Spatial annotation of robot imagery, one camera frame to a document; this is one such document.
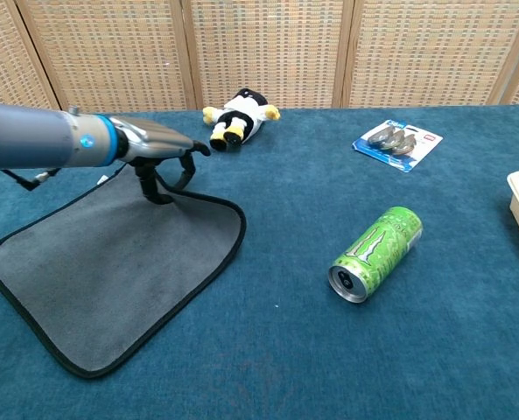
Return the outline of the blue carpet table cover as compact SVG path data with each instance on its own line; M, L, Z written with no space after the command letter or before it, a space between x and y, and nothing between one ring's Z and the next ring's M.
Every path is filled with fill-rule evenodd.
M441 135L409 173L352 149L387 119ZM114 373L67 372L0 293L0 420L519 420L519 105L285 109L190 189L232 200L233 262ZM0 173L0 237L101 176ZM362 303L328 271L391 207L417 243Z

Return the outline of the black white yellow plush toy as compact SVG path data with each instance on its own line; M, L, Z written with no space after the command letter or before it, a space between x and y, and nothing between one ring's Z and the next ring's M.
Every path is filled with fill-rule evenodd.
M216 151L241 147L257 133L263 122L278 121L279 109L248 87L240 89L222 108L207 106L202 109L202 119L213 126L210 146Z

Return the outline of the woven wooden folding screen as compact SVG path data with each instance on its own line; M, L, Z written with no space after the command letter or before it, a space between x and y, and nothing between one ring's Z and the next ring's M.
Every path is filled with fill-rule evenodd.
M0 102L519 104L519 0L0 0Z

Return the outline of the grey microfibre cloth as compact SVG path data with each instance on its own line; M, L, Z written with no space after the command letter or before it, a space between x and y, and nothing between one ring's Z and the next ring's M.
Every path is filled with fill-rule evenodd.
M235 203L168 185L142 195L132 168L0 239L0 291L69 372L106 375L203 291L246 231Z

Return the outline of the green energy drink can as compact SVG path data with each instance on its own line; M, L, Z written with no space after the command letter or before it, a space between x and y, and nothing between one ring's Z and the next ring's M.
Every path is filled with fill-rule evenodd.
M409 208L389 208L333 262L328 271L333 290L348 302L366 301L417 243L422 232L422 221Z

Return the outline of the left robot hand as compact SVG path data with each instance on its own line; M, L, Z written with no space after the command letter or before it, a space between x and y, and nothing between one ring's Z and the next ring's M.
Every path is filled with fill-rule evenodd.
M199 152L206 157L211 155L204 143L158 122L120 115L113 115L109 120L117 136L116 159L135 169L143 196L153 204L173 202L171 196L158 190L161 179L156 171L157 166L167 159L177 158L183 171L174 188L182 190L196 172L193 153Z

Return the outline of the blister pack of metal hooks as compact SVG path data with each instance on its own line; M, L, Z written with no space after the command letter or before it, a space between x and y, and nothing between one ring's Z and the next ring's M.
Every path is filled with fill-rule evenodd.
M352 149L409 173L442 140L429 130L387 119L354 140Z

